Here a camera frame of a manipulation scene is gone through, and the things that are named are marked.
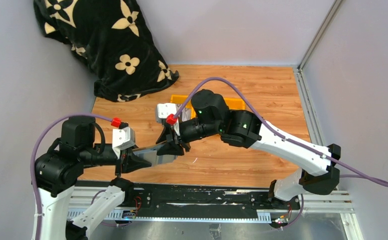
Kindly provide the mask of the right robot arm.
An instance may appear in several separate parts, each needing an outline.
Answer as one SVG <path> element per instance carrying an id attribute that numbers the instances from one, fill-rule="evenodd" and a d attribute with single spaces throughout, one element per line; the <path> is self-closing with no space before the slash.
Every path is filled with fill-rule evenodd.
<path id="1" fill-rule="evenodd" d="M 191 142 L 219 135 L 233 147 L 260 150 L 288 160 L 298 169 L 271 182 L 267 201 L 274 209 L 305 192 L 328 195 L 339 184 L 340 171 L 330 161 L 331 157 L 340 158 L 338 145 L 306 142 L 261 121 L 250 111 L 230 109 L 222 95 L 207 89 L 193 95 L 191 106 L 196 117 L 187 121 L 176 119 L 179 107 L 173 103 L 156 106 L 156 120 L 163 125 L 157 140 L 162 143 L 158 155 L 182 156 L 190 150 Z"/>

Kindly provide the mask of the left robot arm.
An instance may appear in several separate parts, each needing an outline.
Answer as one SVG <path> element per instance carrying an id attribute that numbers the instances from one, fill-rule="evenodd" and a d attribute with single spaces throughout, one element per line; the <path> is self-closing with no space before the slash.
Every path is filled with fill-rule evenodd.
<path id="1" fill-rule="evenodd" d="M 126 122 L 110 119 L 111 143 L 92 113 L 70 114 L 58 120 L 61 136 L 47 152 L 37 156 L 45 133 L 38 138 L 31 156 L 31 183 L 35 196 L 32 238 L 35 240 L 87 240 L 105 217 L 119 205 L 135 201 L 134 183 L 121 177 L 152 164 L 134 154 L 135 135 Z M 79 216 L 68 219 L 71 196 L 78 178 L 87 168 L 114 166 L 116 177 L 93 198 Z"/>

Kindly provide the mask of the brown leather card holder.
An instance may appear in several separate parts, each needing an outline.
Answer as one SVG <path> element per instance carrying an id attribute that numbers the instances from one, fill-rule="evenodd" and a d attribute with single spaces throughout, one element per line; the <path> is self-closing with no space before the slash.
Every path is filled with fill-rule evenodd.
<path id="1" fill-rule="evenodd" d="M 163 143 L 159 143 L 149 147 L 142 147 L 133 149 L 136 156 L 150 162 L 152 166 L 172 163 L 177 156 L 176 155 L 158 155 L 158 150 L 163 146 Z"/>

